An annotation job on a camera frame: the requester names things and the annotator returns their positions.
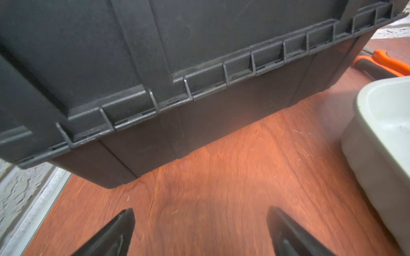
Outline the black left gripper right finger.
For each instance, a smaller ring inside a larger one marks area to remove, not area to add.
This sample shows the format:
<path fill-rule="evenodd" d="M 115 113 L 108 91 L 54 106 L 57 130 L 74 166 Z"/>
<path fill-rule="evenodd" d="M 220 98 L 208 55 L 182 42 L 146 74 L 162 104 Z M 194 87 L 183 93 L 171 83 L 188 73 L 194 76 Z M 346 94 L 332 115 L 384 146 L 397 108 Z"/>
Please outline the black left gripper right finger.
<path fill-rule="evenodd" d="M 266 221 L 277 256 L 334 255 L 281 208 L 270 207 Z"/>

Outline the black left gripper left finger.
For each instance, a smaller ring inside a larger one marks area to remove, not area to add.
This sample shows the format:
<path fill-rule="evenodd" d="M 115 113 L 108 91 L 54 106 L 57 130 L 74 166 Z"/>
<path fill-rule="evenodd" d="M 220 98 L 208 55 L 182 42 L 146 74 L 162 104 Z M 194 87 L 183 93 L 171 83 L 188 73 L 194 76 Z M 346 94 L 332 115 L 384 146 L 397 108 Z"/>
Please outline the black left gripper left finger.
<path fill-rule="evenodd" d="M 125 209 L 75 251 L 73 256 L 126 256 L 134 228 L 133 209 Z"/>

